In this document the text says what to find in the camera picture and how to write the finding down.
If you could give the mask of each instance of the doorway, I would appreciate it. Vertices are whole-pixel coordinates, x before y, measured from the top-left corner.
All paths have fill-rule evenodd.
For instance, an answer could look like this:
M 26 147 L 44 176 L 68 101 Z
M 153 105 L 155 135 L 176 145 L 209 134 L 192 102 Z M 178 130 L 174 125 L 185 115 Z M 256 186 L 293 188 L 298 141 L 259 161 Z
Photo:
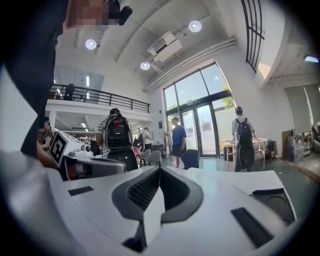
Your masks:
M 218 128 L 212 104 L 184 110 L 181 121 L 185 128 L 187 150 L 199 150 L 201 157 L 220 157 Z

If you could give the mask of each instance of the recessed light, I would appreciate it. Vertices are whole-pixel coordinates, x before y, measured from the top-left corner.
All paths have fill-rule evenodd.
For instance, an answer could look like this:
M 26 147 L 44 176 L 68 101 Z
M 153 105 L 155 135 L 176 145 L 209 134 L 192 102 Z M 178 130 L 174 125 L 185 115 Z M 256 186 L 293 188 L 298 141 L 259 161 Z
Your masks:
M 142 69 L 142 70 L 148 70 L 148 69 L 150 69 L 150 64 L 149 64 L 149 62 L 142 62 L 141 64 L 140 64 L 140 68 Z
M 85 42 L 85 47 L 88 49 L 88 50 L 93 50 L 97 47 L 97 42 L 93 39 L 88 39 L 86 42 Z
M 194 20 L 194 21 L 190 22 L 189 29 L 191 32 L 196 33 L 202 29 L 202 25 L 201 25 L 200 21 Z
M 314 63 L 318 63 L 318 62 L 319 62 L 319 60 L 318 60 L 316 57 L 312 57 L 312 56 L 306 56 L 306 57 L 304 58 L 304 60 L 305 60 L 306 62 L 314 62 Z

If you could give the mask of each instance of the floor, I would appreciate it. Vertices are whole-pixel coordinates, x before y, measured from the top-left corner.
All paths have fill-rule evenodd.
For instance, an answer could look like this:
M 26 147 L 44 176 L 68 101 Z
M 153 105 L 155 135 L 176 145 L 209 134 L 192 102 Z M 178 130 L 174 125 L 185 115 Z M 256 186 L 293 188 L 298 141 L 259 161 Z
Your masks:
M 176 160 L 171 156 L 166 157 L 162 159 L 162 164 L 176 167 Z M 223 158 L 200 158 L 199 167 L 200 169 L 206 170 L 206 172 L 224 172 L 226 171 L 227 161 L 224 161 Z M 228 161 L 228 171 L 232 172 L 233 170 L 233 162 Z M 259 164 L 254 164 L 252 167 L 253 172 L 262 170 L 262 161 L 260 161 Z M 288 166 L 280 159 L 266 160 L 265 170 L 273 170 L 278 175 L 292 201 L 297 218 L 299 219 L 306 216 L 310 207 L 313 205 L 319 186 L 302 172 Z
M 310 155 L 304 156 L 298 165 L 320 176 L 320 153 L 311 152 Z

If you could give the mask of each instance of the railing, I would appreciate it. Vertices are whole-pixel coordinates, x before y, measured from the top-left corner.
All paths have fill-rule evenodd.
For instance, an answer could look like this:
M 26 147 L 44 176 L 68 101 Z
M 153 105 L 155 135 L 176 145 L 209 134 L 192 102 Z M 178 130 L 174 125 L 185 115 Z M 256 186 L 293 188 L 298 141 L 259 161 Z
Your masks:
M 54 84 L 48 99 L 99 104 L 144 113 L 149 113 L 150 106 L 148 103 L 105 91 L 63 84 Z
M 254 72 L 257 72 L 257 63 L 260 53 L 261 40 L 265 40 L 265 38 L 262 35 L 263 31 L 261 3 L 260 0 L 241 0 L 241 3 L 244 11 L 244 19 L 246 25 L 247 43 L 245 62 L 249 63 Z

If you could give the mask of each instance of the air conditioner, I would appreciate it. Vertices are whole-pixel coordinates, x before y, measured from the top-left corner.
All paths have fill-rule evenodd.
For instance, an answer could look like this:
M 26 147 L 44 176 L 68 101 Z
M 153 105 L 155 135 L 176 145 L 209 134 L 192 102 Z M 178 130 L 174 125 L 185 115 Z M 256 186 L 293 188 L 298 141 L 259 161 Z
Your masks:
M 180 41 L 171 32 L 167 32 L 148 49 L 148 52 L 154 56 L 153 61 L 164 62 L 182 47 Z

